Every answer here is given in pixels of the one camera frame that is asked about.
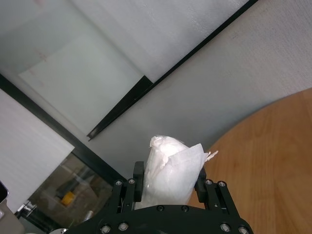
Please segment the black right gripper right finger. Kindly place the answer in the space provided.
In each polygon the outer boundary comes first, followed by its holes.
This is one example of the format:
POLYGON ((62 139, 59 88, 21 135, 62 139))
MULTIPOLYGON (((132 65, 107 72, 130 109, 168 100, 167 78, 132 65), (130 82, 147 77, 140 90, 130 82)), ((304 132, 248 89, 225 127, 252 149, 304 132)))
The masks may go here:
POLYGON ((200 203, 206 210, 220 214, 235 214, 235 204, 225 181, 213 182, 206 178, 205 168, 202 168, 195 183, 195 191, 200 203))

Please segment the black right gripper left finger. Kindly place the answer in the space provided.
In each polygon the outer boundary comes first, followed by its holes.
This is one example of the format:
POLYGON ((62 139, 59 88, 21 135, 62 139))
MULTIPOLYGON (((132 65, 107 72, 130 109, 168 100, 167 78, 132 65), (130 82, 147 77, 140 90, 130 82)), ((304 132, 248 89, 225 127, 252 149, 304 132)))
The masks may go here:
POLYGON ((132 211, 135 204, 142 199, 144 162, 134 165, 133 177, 128 180, 117 180, 114 183, 111 197, 111 212, 114 214, 132 211))

